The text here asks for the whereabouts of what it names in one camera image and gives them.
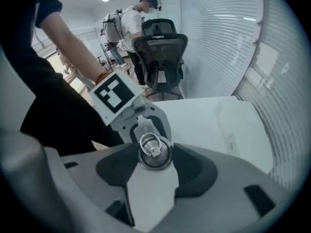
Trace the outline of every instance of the can lid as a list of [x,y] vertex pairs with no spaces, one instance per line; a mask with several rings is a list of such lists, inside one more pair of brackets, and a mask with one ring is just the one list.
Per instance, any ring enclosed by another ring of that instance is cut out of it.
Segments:
[[140,138],[139,160],[150,170],[162,170],[172,161],[172,146],[168,139],[147,133]]

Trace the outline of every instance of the white shirt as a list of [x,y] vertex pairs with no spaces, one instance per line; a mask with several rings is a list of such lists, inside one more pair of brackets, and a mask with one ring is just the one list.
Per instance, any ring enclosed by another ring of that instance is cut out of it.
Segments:
[[121,17],[122,33],[124,35],[123,45],[126,51],[135,52],[132,47],[132,38],[129,33],[135,34],[141,32],[142,18],[138,10],[134,10],[133,6],[128,7]]

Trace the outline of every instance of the black mesh chair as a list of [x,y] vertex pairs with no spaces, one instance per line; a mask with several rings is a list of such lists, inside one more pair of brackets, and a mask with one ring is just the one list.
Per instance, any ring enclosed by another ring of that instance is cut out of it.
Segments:
[[[154,90],[148,97],[161,93],[164,100],[164,93],[169,93],[180,98],[172,89],[178,86],[181,80],[180,63],[187,42],[188,38],[178,33],[147,35],[132,41],[133,48],[142,62],[145,83]],[[164,81],[159,82],[160,74],[165,77]]]
[[161,35],[163,33],[177,33],[175,25],[169,19],[152,19],[141,25],[143,35]]

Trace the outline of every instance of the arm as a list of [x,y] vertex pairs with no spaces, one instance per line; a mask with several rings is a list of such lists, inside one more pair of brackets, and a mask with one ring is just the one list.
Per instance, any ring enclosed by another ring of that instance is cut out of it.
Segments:
[[70,32],[59,12],[48,15],[40,28],[83,75],[95,81],[104,72],[86,46]]
[[[142,25],[142,19],[140,15],[135,15],[132,17],[132,20],[130,22],[130,26],[129,26],[129,37],[131,39],[135,39],[138,37],[142,36],[142,31],[141,31],[141,25]],[[146,53],[146,55],[148,56],[148,59],[150,61],[154,61],[154,56],[152,51],[149,48],[149,45],[147,42],[142,42],[141,44],[141,49],[139,49],[139,51],[142,51],[144,53]]]

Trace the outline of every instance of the white table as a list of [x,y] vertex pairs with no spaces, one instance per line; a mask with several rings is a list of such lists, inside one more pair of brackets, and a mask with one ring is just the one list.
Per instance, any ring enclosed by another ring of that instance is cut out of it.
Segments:
[[[154,104],[166,113],[173,143],[231,154],[249,161],[264,173],[272,169],[273,157],[269,139],[255,108],[250,103],[238,101],[236,97],[215,97],[161,101]],[[242,142],[238,152],[231,153],[228,149],[224,129],[220,126],[215,112],[219,104],[229,108],[225,112],[227,115],[223,117],[225,123],[231,117],[240,119],[239,123],[231,127],[234,134],[239,135],[239,142]],[[245,139],[243,134],[241,135],[242,131],[249,134]]]

